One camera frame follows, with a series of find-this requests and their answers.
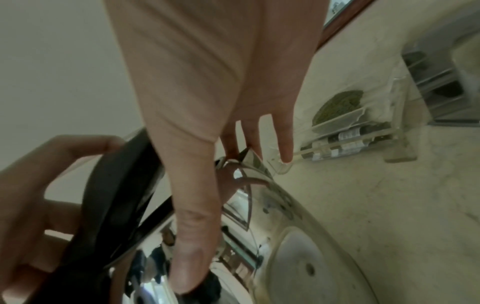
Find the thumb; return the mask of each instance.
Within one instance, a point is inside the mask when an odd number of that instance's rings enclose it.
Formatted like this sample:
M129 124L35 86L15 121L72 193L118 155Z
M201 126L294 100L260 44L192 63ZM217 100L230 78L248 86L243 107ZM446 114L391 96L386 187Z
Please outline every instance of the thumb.
M208 272L220 237L222 205L214 143L193 137L188 148L175 149L178 145L170 143L157 151L168 172L177 219L169 281L182 294L199 285Z

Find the hand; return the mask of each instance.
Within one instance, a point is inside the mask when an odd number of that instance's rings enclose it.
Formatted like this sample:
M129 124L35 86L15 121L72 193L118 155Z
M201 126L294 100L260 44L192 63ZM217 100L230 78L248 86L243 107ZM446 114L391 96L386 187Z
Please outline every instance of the hand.
M283 162L293 108L324 25L326 0L104 0L151 140L170 177L178 235L170 282L192 290L220 236L212 161L221 137L238 154L235 122L262 154L271 114Z
M80 204L44 198L48 185L77 159L114 151L115 136L58 136L0 172L0 291L27 297L59 265L68 241L45 230L74 234Z

